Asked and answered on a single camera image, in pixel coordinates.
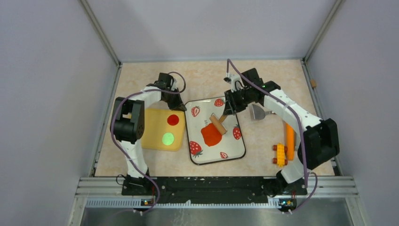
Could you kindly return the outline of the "wooden pastry roller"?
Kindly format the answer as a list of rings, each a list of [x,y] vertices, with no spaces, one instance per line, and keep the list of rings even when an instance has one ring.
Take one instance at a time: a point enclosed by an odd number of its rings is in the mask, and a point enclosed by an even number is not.
[[[224,135],[227,132],[227,129],[223,125],[223,122],[226,120],[226,118],[227,115],[221,115],[220,117],[217,117],[214,113],[212,113],[209,117],[211,123],[215,126],[215,128],[221,135]]]

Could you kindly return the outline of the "orange dough disc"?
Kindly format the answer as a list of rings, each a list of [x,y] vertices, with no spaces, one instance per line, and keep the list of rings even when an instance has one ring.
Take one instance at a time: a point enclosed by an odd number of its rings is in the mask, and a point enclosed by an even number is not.
[[[209,147],[219,144],[222,140],[222,135],[212,123],[203,127],[200,132],[204,139],[204,143]]]

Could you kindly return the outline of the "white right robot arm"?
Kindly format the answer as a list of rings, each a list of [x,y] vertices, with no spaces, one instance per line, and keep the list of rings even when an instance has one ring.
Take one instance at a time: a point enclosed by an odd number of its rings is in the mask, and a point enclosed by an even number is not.
[[[336,122],[306,111],[278,84],[263,82],[255,68],[241,74],[226,73],[224,80],[231,86],[224,93],[224,115],[235,115],[251,103],[259,103],[278,115],[300,137],[297,156],[276,175],[276,188],[280,193],[290,193],[296,181],[306,178],[308,172],[339,154]]]

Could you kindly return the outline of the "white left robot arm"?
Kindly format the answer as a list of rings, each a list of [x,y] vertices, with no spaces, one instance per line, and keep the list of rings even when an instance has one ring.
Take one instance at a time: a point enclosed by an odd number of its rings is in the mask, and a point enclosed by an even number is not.
[[[172,113],[187,110],[181,98],[186,82],[179,89],[176,75],[184,78],[178,72],[160,73],[155,82],[114,101],[110,123],[111,138],[126,159],[127,177],[133,181],[133,189],[142,195],[150,191],[153,181],[148,174],[149,168],[144,160],[141,142],[145,131],[145,110],[158,102],[166,103]]]

